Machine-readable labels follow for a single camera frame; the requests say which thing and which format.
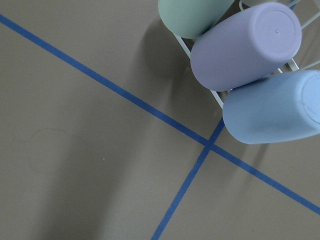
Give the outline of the green cup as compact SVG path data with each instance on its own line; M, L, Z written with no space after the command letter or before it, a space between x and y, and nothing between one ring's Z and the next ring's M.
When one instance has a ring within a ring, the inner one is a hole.
M168 30L185 39L196 39L214 26L232 4L232 0L159 0L157 7Z

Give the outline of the blue cup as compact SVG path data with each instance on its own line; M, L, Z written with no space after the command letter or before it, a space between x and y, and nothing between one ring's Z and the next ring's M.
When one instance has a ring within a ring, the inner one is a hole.
M222 117L229 133L245 144L299 140L320 133L320 72L272 75L227 95Z

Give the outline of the white cup rack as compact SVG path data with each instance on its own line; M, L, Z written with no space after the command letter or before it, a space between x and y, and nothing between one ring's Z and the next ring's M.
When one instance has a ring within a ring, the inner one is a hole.
M293 9L293 6L296 6L298 3L302 2L301 0L291 0L287 6L291 9ZM308 19L305 23L301 25L301 29L305 29L308 25L310 25L313 21L318 19L320 17L320 11L315 13L310 19ZM182 49L184 50L185 54L188 58L191 57L191 49L194 45L194 41L192 39L185 39L182 38L176 34L173 34L173 36L176 38L177 42L180 44ZM291 58L284 66L290 70L291 72L297 71L297 70L306 70L309 68L314 67L315 65L318 65L320 63L320 60L317 59L316 61L313 61L312 63L307 64L306 66L299 67L299 65L296 63L294 58ZM227 96L227 94L230 92L230 90L224 91L224 92L216 92L213 90L210 90L211 94L213 95L214 99L218 103L219 107L222 109L224 105L224 99Z

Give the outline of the purple cup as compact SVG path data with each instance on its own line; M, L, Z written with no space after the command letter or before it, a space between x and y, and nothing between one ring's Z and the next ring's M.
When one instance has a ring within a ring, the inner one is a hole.
M224 92L277 70L296 55L301 42L301 24L290 8L262 3L200 36L191 49L191 70L205 88Z

